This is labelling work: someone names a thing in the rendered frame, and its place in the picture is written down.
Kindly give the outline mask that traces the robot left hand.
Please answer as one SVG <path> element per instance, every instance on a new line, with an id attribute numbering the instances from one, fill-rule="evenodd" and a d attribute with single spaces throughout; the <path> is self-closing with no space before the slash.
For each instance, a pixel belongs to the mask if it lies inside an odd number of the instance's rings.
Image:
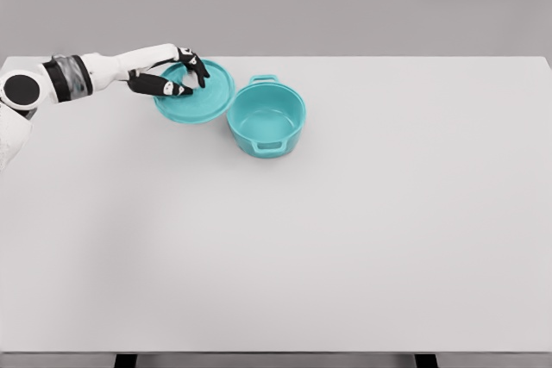
<path id="1" fill-rule="evenodd" d="M 198 84 L 205 87 L 205 79 L 210 77 L 204 62 L 190 48 L 163 44 L 136 49 L 116 56 L 124 80 L 135 93 L 155 97 L 178 97 L 193 94 L 193 89 L 179 82 L 170 81 L 148 71 L 167 63 L 180 63 L 196 74 Z"/>

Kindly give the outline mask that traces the teal pot lid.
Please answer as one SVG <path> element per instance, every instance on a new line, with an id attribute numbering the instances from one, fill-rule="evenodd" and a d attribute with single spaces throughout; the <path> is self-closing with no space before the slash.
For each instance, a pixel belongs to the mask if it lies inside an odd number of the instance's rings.
<path id="1" fill-rule="evenodd" d="M 210 77 L 205 87 L 197 87 L 188 96 L 154 96 L 157 110 L 167 119 L 187 124 L 214 120 L 223 114 L 234 101 L 235 82 L 230 73 L 212 59 L 204 59 Z"/>

